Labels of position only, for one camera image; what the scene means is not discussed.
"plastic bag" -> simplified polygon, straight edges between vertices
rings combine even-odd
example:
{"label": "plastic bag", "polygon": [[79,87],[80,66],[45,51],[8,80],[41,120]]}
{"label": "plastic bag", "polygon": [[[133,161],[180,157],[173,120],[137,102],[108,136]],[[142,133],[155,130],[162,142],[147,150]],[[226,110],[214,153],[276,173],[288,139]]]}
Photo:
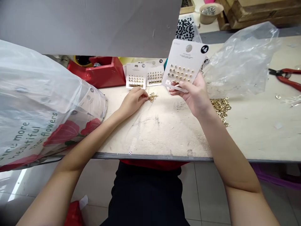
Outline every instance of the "plastic bag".
{"label": "plastic bag", "polygon": [[101,124],[106,97],[59,63],[0,40],[0,171],[74,147]]}
{"label": "plastic bag", "polygon": [[203,67],[210,98],[247,96],[264,92],[268,66],[281,42],[270,22],[232,35]]}

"pliers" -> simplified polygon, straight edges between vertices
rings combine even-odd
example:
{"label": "pliers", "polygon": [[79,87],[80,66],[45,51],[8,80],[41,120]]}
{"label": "pliers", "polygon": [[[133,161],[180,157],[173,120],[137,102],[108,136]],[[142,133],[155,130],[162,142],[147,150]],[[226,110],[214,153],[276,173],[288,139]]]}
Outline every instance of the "pliers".
{"label": "pliers", "polygon": [[269,68],[269,73],[271,75],[276,75],[277,79],[280,82],[290,85],[291,87],[294,87],[296,90],[299,90],[301,92],[301,84],[289,80],[292,74],[301,74],[301,70],[293,70],[293,69],[285,68],[276,71]]}

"white floor tile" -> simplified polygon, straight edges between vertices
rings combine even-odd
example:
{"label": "white floor tile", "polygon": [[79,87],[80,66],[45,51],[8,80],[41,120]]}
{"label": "white floor tile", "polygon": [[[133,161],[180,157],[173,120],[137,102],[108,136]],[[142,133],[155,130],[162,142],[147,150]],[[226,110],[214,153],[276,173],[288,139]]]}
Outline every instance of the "white floor tile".
{"label": "white floor tile", "polygon": [[215,164],[212,162],[194,164],[202,220],[230,224],[226,192]]}
{"label": "white floor tile", "polygon": [[1,225],[16,225],[33,201],[34,198],[30,196],[0,193]]}
{"label": "white floor tile", "polygon": [[227,226],[229,224],[202,221],[202,226]]}
{"label": "white floor tile", "polygon": [[14,186],[18,186],[18,189],[14,192],[14,189],[12,188],[9,192],[18,195],[29,195],[37,197],[37,195],[49,180],[57,164],[58,162],[18,170],[18,172],[20,172],[20,175],[22,175],[22,172],[25,172],[24,177],[20,181],[20,184],[14,184]]}
{"label": "white floor tile", "polygon": [[299,225],[301,225],[301,191],[285,188],[286,194],[294,210]]}
{"label": "white floor tile", "polygon": [[260,181],[262,192],[281,226],[298,226],[284,187]]}
{"label": "white floor tile", "polygon": [[197,181],[195,179],[193,162],[182,166],[182,173],[179,178],[183,184],[182,201],[185,217],[188,219],[201,220]]}
{"label": "white floor tile", "polygon": [[119,160],[92,159],[84,168],[73,193],[72,201],[88,196],[90,205],[108,207],[112,198]]}
{"label": "white floor tile", "polygon": [[82,209],[85,226],[99,226],[108,217],[108,209],[104,207],[86,205]]}
{"label": "white floor tile", "polygon": [[190,226],[202,226],[201,221],[186,219]]}
{"label": "white floor tile", "polygon": [[0,173],[0,192],[11,193],[19,178],[20,170],[11,170]]}

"red flower print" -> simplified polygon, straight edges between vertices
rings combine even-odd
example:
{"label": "red flower print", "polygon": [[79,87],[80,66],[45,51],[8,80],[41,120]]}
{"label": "red flower print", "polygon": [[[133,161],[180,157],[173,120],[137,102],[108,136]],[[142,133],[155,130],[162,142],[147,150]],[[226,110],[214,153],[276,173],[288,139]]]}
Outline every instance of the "red flower print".
{"label": "red flower print", "polygon": [[43,143],[43,146],[64,143],[76,137],[78,132],[79,126],[75,122],[67,120],[64,124],[59,125],[59,127]]}
{"label": "red flower print", "polygon": [[18,159],[16,161],[13,161],[13,162],[9,163],[8,165],[1,166],[0,167],[0,172],[12,170],[12,169],[15,169],[17,167],[26,165],[28,163],[32,163],[35,160],[38,160],[42,157],[43,157],[43,155],[41,155],[41,154],[39,154],[39,155],[33,154],[33,155],[30,155],[30,156]]}
{"label": "red flower print", "polygon": [[86,124],[86,128],[81,131],[81,135],[88,135],[100,125],[100,120],[95,118]]}

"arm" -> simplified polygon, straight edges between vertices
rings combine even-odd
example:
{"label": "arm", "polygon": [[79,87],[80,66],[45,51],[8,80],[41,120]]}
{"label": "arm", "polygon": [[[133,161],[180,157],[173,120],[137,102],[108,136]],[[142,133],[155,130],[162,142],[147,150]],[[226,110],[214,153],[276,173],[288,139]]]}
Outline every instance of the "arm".
{"label": "arm", "polygon": [[147,96],[140,87],[133,88],[120,108],[60,161],[17,226],[64,225],[73,191],[85,165],[112,131],[140,108]]}
{"label": "arm", "polygon": [[255,172],[216,114],[201,73],[193,85],[180,82],[180,86],[188,93],[171,89],[171,95],[179,95],[186,101],[204,131],[225,186],[232,225],[279,225]]}

